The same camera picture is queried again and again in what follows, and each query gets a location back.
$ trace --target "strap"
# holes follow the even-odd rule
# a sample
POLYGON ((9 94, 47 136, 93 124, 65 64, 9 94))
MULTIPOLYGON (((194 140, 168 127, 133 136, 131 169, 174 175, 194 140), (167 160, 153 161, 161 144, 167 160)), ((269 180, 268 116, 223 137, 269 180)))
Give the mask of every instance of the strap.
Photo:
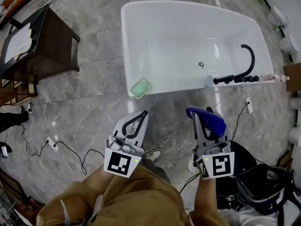
POLYGON ((62 200, 61 200, 61 204, 62 204, 63 209, 64 209, 65 225, 71 225, 71 221, 70 221, 70 217, 69 217, 68 211, 67 211, 66 206, 65 206, 65 204, 64 204, 64 202, 62 200))
POLYGON ((283 212, 283 207, 279 208, 279 211, 278 211, 277 226, 284 226, 284 212, 283 212))
POLYGON ((93 210, 92 216, 91 216, 91 218, 89 219, 89 221, 87 222, 86 225, 88 225, 92 221, 92 219, 97 215, 97 213, 100 211, 100 209, 102 207, 102 203, 103 203, 103 195, 101 194, 96 198, 96 202, 95 202, 95 205, 94 205, 94 210, 93 210))
POLYGON ((188 214, 188 218, 189 218, 189 222, 190 222, 191 226, 195 226, 192 219, 191 219, 190 213, 188 214))
MULTIPOLYGON (((295 192, 292 193, 292 197, 290 198, 290 201, 294 203, 298 207, 299 211, 301 212, 301 200, 295 192)), ((292 226, 299 226, 299 225, 301 225, 301 214, 299 214, 299 216, 292 224, 292 226)))

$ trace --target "green soap dish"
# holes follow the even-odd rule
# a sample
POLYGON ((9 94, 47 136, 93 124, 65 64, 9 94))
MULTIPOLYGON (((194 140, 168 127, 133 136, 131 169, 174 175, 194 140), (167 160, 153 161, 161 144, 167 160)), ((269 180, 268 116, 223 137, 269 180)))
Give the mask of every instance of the green soap dish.
POLYGON ((147 92, 149 92, 151 88, 152 88, 151 84, 146 79, 143 78, 131 88, 131 91, 135 98, 140 99, 147 92))

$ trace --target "gray tile floor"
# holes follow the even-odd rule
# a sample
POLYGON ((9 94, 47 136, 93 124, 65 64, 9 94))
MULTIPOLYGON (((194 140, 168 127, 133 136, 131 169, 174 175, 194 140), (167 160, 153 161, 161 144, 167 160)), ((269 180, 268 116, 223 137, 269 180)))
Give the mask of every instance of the gray tile floor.
MULTIPOLYGON (((31 0, 16 15, 23 21, 38 9, 42 0, 31 0)), ((289 107, 290 95, 284 83, 257 84, 245 87, 197 89, 145 96, 135 100, 127 96, 124 72, 120 9, 137 0, 59 0, 52 9, 81 37, 78 45, 80 72, 67 72, 42 80, 38 85, 39 96, 32 100, 33 119, 24 124, 28 151, 37 152, 47 136, 64 141, 83 158, 90 148, 104 152, 105 140, 115 122, 122 116, 148 110, 149 128, 145 148, 152 148, 162 136, 180 128, 188 118, 188 105, 214 106, 225 118, 233 135, 238 114, 244 106, 245 96, 251 97, 254 112, 246 110, 241 115, 235 140, 245 146, 255 157, 266 163, 274 163, 287 147, 287 134, 293 124, 294 113, 289 107)), ((214 0, 183 0, 214 4, 214 0)), ((259 24, 269 48, 274 72, 283 74, 287 62, 282 57, 277 42, 280 34, 272 30, 266 19, 267 8, 257 0, 220 0, 230 10, 249 16, 259 24)), ((0 31, 0 42, 8 32, 0 31)), ((17 107, 2 107, 1 112, 18 112, 17 107)), ((56 158, 54 151, 46 147, 41 157, 29 157, 21 138, 22 128, 7 130, 7 143, 13 153, 9 159, 0 160, 1 168, 16 178, 28 195, 48 202, 61 193, 67 185, 84 176, 70 169, 63 158, 56 158)), ((193 127, 183 130, 162 142, 162 166, 174 186, 180 189, 193 174, 188 171, 191 149, 195 145, 193 127)), ((73 168, 80 170, 78 158, 60 146, 73 168)), ((93 172, 103 163, 99 154, 87 156, 85 167, 93 172)), ((191 183, 183 192, 186 208, 191 208, 196 190, 191 183)))

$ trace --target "blue object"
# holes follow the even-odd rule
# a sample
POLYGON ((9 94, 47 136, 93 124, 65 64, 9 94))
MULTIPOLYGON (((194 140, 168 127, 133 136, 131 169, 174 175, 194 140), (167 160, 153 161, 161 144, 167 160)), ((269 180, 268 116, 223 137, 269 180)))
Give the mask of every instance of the blue object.
POLYGON ((197 114, 202 126, 216 136, 223 137, 225 135, 227 126, 222 117, 193 105, 190 105, 186 108, 186 114, 189 118, 191 118, 190 113, 197 114))

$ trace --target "shoe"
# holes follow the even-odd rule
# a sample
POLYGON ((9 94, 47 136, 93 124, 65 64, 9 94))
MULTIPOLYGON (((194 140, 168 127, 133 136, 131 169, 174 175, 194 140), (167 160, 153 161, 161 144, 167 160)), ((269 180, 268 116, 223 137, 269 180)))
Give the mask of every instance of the shoe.
POLYGON ((192 154, 192 157, 191 157, 190 161, 188 162, 188 169, 191 172, 195 172, 197 170, 197 168, 195 166, 193 166, 193 163, 194 163, 193 158, 194 158, 194 154, 192 154))
POLYGON ((154 162, 159 158, 161 152, 161 149, 155 149, 145 158, 145 160, 151 160, 152 162, 154 162))
POLYGON ((32 109, 33 109, 32 103, 30 102, 30 103, 28 103, 27 110, 26 110, 28 112, 28 120, 29 121, 32 120, 32 109))
POLYGON ((23 106, 20 106, 20 114, 23 114, 25 112, 25 109, 23 106))

